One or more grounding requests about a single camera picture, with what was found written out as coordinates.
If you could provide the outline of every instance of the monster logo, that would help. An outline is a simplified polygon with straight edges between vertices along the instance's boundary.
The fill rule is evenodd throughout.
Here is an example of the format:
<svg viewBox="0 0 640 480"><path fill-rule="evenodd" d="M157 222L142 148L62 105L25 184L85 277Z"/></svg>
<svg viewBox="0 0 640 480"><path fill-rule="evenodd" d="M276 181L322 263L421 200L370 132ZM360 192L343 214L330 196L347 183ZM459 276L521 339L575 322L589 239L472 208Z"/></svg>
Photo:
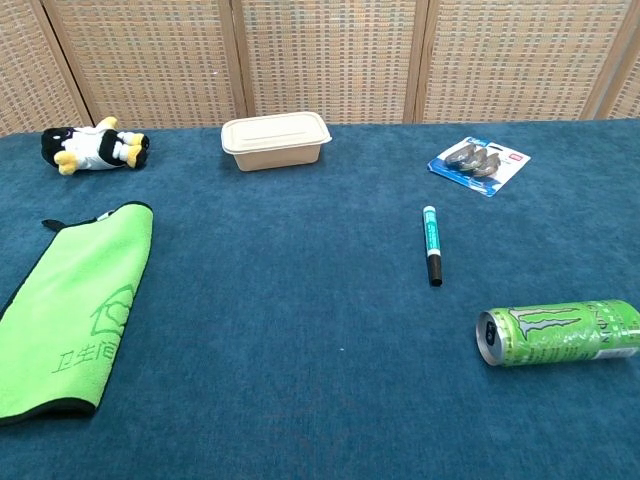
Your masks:
<svg viewBox="0 0 640 480"><path fill-rule="evenodd" d="M566 327L572 323L579 322L581 320L580 317L563 319L552 317L559 313L568 313L576 310L576 308L534 308L531 310L509 309L509 313L518 321L518 326L520 327L522 335L524 335L525 340L528 340L527 335L531 330L544 330L545 328L556 326ZM529 317L530 315L535 315L535 317L523 319L523 317Z"/></svg>

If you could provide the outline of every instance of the marker cap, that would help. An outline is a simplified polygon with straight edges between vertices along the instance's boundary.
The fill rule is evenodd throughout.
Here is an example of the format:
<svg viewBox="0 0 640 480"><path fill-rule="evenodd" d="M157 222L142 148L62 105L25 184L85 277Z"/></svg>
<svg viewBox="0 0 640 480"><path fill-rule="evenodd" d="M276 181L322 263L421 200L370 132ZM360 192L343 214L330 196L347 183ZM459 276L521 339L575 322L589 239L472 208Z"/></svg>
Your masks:
<svg viewBox="0 0 640 480"><path fill-rule="evenodd" d="M442 285L442 264L440 255L429 255L427 257L429 270L429 283L434 287Z"/></svg>

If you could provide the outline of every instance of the energy drink can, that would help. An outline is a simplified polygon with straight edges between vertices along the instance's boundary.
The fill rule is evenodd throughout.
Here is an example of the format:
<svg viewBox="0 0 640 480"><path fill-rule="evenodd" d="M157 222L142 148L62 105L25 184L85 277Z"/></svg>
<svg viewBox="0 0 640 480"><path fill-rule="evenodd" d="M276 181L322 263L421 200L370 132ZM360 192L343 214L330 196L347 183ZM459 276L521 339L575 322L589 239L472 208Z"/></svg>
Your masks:
<svg viewBox="0 0 640 480"><path fill-rule="evenodd" d="M489 365L630 357L640 350L640 313L621 300L494 308L476 324Z"/></svg>

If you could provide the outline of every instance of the beige takeout box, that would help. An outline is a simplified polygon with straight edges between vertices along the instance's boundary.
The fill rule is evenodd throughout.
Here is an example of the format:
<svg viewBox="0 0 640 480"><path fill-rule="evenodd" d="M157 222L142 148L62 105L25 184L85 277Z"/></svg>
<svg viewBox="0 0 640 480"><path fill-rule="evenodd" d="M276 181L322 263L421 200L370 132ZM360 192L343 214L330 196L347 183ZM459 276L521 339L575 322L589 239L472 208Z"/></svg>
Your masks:
<svg viewBox="0 0 640 480"><path fill-rule="evenodd" d="M318 160L331 141L324 120L314 112L241 118L222 127L222 148L242 171L286 167Z"/></svg>

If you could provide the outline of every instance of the can pull tab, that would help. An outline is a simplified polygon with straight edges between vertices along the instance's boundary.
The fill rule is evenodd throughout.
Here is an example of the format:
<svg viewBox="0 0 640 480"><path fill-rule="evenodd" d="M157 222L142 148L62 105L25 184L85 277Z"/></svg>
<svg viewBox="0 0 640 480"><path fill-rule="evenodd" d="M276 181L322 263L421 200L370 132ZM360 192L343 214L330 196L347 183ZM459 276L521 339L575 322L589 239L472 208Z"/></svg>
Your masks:
<svg viewBox="0 0 640 480"><path fill-rule="evenodd" d="M487 342L487 345L489 345L490 347L493 346L493 344L496 341L496 324L493 322L487 322L487 329L485 330L484 333L484 339Z"/></svg>

